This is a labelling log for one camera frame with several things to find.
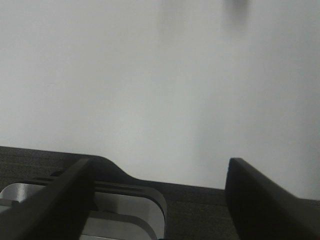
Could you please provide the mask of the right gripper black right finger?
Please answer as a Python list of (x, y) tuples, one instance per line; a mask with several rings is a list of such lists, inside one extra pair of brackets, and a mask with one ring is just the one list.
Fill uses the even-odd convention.
[(242, 158), (231, 158), (225, 201), (241, 240), (318, 240), (320, 211)]

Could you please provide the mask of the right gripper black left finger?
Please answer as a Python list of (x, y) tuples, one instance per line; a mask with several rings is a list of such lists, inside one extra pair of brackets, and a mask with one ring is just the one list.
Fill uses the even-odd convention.
[(92, 161), (83, 158), (0, 215), (2, 240), (78, 240), (94, 202)]

